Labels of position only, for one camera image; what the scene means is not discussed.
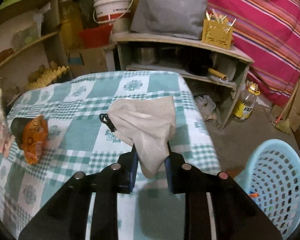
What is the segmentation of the grey wooden shelf unit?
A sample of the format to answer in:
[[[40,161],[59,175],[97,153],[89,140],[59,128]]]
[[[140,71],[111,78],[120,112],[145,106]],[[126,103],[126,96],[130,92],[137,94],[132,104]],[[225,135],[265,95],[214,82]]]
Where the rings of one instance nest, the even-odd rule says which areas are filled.
[[[114,34],[121,70],[175,72],[185,78],[194,96],[209,95],[216,103],[215,126],[221,131],[254,62],[231,46],[218,48],[197,40],[163,35]]]

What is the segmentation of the yellow utensil box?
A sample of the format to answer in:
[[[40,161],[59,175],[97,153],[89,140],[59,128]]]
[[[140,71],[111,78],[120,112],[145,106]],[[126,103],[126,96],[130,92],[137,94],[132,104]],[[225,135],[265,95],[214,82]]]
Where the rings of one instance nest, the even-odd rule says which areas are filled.
[[[236,18],[228,20],[227,15],[218,14],[214,9],[205,11],[202,42],[229,50],[233,44],[233,29]]]

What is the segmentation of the yellow oil jug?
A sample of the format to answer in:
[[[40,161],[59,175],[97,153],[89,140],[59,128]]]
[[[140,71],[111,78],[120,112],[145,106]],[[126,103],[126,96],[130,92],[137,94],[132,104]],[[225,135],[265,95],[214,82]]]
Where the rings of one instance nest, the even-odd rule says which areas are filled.
[[[79,6],[73,0],[59,0],[58,9],[64,49],[69,51],[79,48],[82,45],[79,33],[83,31]]]

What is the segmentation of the orange snack wrapper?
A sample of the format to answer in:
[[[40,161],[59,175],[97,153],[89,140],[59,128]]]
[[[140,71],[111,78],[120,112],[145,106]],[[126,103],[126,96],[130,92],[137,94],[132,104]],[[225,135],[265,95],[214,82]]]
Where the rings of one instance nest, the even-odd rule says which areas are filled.
[[[11,131],[18,147],[24,151],[28,164],[38,163],[48,139],[48,125],[43,115],[31,118],[14,118]]]

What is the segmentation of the white red plastic bucket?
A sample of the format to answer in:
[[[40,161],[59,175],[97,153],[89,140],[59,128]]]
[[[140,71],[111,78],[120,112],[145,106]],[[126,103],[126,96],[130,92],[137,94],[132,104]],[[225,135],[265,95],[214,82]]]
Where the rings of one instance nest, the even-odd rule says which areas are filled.
[[[112,25],[112,33],[128,33],[132,23],[134,0],[94,0],[93,20],[98,25]]]

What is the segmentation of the yellow egg tray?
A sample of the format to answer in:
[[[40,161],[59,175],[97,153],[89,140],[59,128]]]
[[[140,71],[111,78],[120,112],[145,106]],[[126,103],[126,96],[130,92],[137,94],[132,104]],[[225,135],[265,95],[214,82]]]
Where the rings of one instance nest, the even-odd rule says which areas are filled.
[[[49,67],[42,64],[36,71],[28,75],[28,83],[25,85],[24,90],[44,88],[54,83],[69,81],[71,78],[69,66],[59,66],[54,61],[51,61]]]

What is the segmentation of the grey cushion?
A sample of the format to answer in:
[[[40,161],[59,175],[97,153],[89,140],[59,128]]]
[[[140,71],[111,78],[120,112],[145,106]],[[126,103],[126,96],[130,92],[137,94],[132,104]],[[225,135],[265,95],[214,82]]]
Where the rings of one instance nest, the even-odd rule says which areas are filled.
[[[208,0],[139,0],[131,31],[200,40]]]

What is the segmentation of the light blue plastic basket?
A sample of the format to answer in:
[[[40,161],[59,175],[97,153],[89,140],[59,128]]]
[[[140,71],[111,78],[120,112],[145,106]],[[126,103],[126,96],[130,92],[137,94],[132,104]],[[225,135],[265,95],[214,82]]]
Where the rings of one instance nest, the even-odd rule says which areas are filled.
[[[286,142],[270,139],[250,155],[235,181],[266,214],[283,239],[300,224],[300,157]]]

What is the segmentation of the red striped blanket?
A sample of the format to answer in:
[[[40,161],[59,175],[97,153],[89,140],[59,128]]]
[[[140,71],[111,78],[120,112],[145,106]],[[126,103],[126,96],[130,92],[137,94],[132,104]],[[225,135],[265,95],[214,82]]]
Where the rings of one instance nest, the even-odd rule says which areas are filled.
[[[235,46],[253,59],[249,78],[284,106],[300,77],[299,0],[208,0],[206,10],[235,18]]]

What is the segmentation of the oil bottle yellow label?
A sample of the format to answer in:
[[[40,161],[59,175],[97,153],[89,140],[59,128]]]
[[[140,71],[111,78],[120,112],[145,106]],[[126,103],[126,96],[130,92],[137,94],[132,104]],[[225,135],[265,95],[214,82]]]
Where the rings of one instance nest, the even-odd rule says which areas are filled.
[[[258,85],[255,83],[251,83],[245,90],[240,92],[233,110],[236,120],[245,121],[249,118],[259,95],[260,91],[258,90]]]

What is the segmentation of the beige face mask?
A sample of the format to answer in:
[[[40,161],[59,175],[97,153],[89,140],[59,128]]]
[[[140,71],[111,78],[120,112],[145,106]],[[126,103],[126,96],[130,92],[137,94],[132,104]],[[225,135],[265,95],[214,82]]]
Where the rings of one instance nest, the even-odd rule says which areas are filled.
[[[175,135],[172,96],[151,100],[119,99],[100,120],[121,141],[134,146],[143,175],[152,179],[170,155],[168,142]]]

